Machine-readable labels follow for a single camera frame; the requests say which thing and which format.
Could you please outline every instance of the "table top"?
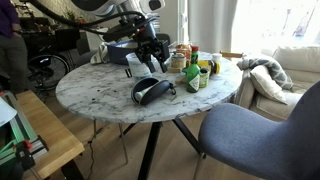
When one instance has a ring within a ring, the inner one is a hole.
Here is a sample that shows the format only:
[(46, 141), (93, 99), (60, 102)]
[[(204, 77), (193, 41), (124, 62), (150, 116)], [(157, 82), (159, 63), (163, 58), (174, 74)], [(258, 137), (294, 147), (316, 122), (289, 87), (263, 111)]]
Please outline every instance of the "table top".
[[(211, 54), (201, 52), (199, 59), (211, 59)], [(221, 72), (209, 79), (205, 88), (189, 93), (176, 78), (183, 73), (153, 73), (153, 77), (174, 84), (176, 95), (170, 91), (146, 106), (131, 99), (133, 78), (128, 78), (128, 66), (116, 64), (85, 64), (67, 74), (56, 88), (56, 96), (69, 111), (92, 120), (116, 123), (157, 122), (172, 120), (177, 116), (193, 115), (226, 102), (241, 83), (241, 71), (231, 61), (221, 59)]]
[(33, 130), (48, 145), (49, 151), (35, 159), (35, 170), (45, 179), (83, 152), (83, 144), (33, 92), (20, 93), (17, 98)]

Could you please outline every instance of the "condiment bottle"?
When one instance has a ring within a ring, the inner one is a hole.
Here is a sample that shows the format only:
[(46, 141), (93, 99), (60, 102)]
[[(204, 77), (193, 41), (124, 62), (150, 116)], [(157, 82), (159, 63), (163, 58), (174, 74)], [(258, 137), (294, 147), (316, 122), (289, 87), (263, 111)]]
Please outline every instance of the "condiment bottle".
[(198, 66), (198, 46), (192, 46), (191, 64), (187, 70), (187, 91), (196, 93), (200, 84), (200, 68)]

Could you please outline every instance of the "window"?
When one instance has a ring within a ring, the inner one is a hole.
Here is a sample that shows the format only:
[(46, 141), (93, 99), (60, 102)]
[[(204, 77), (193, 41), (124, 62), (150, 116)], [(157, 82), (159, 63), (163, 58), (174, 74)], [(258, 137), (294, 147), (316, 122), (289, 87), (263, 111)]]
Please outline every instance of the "window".
[(238, 1), (233, 47), (319, 43), (319, 0)]

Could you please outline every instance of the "gray upholstered chair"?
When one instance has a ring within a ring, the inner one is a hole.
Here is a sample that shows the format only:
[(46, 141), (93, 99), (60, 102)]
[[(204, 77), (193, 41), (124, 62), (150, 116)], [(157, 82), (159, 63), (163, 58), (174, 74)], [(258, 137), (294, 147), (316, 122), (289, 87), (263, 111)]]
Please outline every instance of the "gray upholstered chair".
[(164, 33), (157, 33), (156, 34), (156, 37), (159, 39), (159, 40), (166, 40), (168, 41), (168, 45), (170, 45), (171, 41), (170, 41), (170, 36), (168, 34), (164, 34)]
[(76, 42), (76, 46), (80, 56), (90, 51), (88, 39), (78, 39)]
[(208, 155), (263, 179), (320, 179), (320, 81), (299, 100), (289, 118), (266, 119), (234, 104), (205, 117), (199, 143)]
[(55, 37), (58, 51), (66, 51), (72, 68), (75, 68), (70, 50), (77, 48), (76, 42), (80, 39), (79, 29), (58, 29), (55, 31)]

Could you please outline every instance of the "round table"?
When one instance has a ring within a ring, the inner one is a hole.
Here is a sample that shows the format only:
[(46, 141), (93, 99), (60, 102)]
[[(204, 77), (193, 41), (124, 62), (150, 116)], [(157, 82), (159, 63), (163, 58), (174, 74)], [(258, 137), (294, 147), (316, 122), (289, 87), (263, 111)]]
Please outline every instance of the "round table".
[[(200, 52), (199, 60), (211, 59), (211, 54)], [(138, 179), (147, 179), (162, 121), (172, 120), (190, 144), (200, 154), (198, 141), (180, 119), (211, 109), (227, 102), (240, 86), (242, 73), (231, 61), (222, 58), (221, 72), (209, 79), (207, 87), (189, 93), (176, 79), (180, 73), (153, 73), (153, 77), (168, 80), (176, 95), (170, 91), (146, 106), (134, 103), (131, 90), (134, 78), (125, 72), (128, 66), (116, 64), (83, 65), (67, 74), (56, 88), (56, 96), (69, 111), (92, 120), (114, 123), (152, 123)]]

